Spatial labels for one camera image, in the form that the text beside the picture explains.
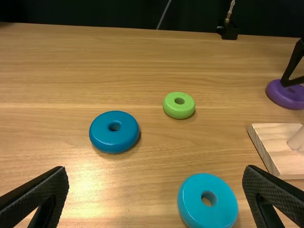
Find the blue ring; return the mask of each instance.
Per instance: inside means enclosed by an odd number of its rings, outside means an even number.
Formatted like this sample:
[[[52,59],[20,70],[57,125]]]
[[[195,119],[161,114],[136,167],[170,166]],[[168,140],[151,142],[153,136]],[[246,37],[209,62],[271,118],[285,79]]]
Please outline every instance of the blue ring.
[[[202,202],[205,196],[212,206]],[[188,177],[178,193],[181,218],[190,228],[231,228],[238,217],[238,201],[219,177],[199,173]]]
[[[128,113],[109,111],[96,117],[89,130],[93,146],[106,153],[122,153],[139,137],[137,121]]]

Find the wooden table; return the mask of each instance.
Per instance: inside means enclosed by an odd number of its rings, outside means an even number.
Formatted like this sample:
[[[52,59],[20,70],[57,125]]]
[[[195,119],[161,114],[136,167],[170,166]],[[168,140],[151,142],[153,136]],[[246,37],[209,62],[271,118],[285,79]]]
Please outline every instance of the wooden table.
[[[247,165],[265,167],[246,127],[303,120],[264,92],[297,40],[1,24],[0,195],[62,165],[70,189],[58,227],[184,228],[177,191],[188,176],[207,172],[236,194],[235,227],[255,227],[241,181]],[[164,114],[172,91],[195,99],[191,118]],[[96,151],[88,138],[93,119],[109,110],[129,112],[142,132],[120,155]],[[291,183],[304,189],[304,181]]]

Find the cable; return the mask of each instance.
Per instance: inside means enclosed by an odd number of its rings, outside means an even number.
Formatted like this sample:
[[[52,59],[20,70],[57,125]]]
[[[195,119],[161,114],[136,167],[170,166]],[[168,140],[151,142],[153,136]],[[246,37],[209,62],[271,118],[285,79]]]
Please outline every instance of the cable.
[[[161,26],[161,24],[162,24],[162,20],[163,20],[163,18],[165,17],[166,12],[167,12],[168,7],[170,6],[171,2],[172,2],[172,0],[168,0],[167,6],[166,6],[165,10],[164,10],[164,11],[163,11],[163,13],[162,13],[162,16],[161,16],[160,22],[158,22],[158,25],[157,25],[156,30],[158,30],[158,29],[160,28],[160,26]]]

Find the wooden base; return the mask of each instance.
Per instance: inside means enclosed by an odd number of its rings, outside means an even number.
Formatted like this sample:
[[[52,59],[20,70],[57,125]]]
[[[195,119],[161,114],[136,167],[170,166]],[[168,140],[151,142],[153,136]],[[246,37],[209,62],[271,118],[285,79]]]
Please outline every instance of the wooden base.
[[[300,123],[254,123],[247,129],[269,173],[283,180],[304,179],[304,147],[292,150],[287,145],[301,127]]]

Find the purple ring stand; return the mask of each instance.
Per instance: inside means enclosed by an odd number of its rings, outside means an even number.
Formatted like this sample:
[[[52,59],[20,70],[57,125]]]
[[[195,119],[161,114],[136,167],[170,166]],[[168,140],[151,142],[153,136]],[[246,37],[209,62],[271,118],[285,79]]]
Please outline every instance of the purple ring stand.
[[[281,107],[304,109],[304,87],[301,85],[283,87],[280,79],[276,79],[267,85],[266,95]]]

